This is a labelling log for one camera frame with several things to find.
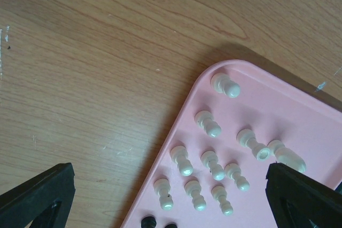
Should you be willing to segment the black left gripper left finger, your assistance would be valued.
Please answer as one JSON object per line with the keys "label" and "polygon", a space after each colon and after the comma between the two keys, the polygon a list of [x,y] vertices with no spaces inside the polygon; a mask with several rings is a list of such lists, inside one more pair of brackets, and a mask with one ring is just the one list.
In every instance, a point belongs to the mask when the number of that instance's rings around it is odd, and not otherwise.
{"label": "black left gripper left finger", "polygon": [[1,227],[65,227],[74,176],[71,163],[60,163],[2,194]]}

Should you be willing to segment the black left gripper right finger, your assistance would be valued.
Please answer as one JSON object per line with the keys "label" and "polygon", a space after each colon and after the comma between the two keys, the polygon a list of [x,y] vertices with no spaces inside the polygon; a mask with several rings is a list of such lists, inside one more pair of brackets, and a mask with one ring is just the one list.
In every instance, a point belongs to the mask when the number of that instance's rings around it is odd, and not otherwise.
{"label": "black left gripper right finger", "polygon": [[269,165],[266,180],[278,227],[341,227],[341,185],[333,190],[282,163]]}

